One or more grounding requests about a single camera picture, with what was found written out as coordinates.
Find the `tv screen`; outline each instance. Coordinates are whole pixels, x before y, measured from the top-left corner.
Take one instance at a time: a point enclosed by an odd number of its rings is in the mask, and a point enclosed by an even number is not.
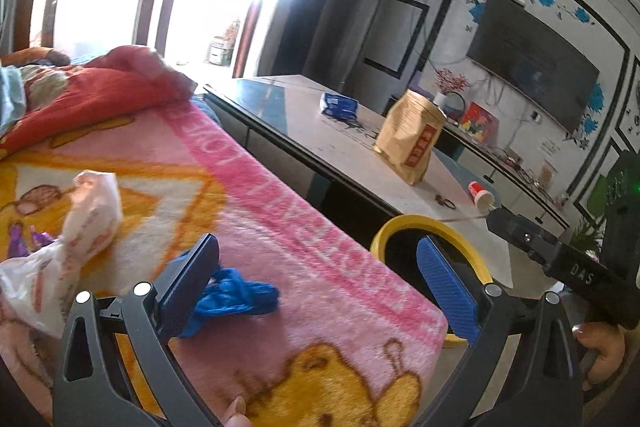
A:
[[[599,71],[514,0],[487,0],[468,58],[502,77],[567,131],[580,123]]]

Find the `yellow rim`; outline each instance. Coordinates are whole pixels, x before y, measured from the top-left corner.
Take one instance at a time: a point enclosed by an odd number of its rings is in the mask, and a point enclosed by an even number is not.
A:
[[[474,269],[474,272],[476,272],[476,275],[482,284],[493,282],[489,270],[484,264],[484,261],[482,261],[482,258],[478,255],[476,249],[451,227],[448,227],[435,219],[431,219],[431,217],[405,214],[404,216],[389,219],[389,221],[387,221],[378,231],[376,237],[373,238],[370,252],[376,259],[384,263],[386,242],[396,232],[406,229],[425,230],[426,232],[434,233],[438,237],[449,241],[469,261],[471,268]],[[444,341],[444,347],[456,347],[462,344],[466,344],[465,339],[461,339],[452,333],[447,333]]]

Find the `blue package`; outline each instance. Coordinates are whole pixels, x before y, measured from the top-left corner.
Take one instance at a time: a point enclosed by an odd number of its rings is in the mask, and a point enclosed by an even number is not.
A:
[[[324,92],[322,98],[320,98],[320,111],[322,114],[337,118],[337,120],[355,121],[358,119],[357,110],[358,100],[348,96]]]

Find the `cup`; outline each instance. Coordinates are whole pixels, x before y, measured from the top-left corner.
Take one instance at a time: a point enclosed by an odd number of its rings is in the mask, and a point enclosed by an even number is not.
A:
[[[478,182],[469,183],[469,195],[474,201],[474,204],[478,211],[484,215],[488,214],[493,209],[495,198],[494,195],[486,188],[482,187]]]

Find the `vase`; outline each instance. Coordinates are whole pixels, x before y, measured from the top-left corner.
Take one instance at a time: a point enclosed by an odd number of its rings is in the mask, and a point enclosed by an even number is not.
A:
[[[433,97],[433,103],[438,107],[444,108],[447,105],[447,95],[443,92],[438,91]]]

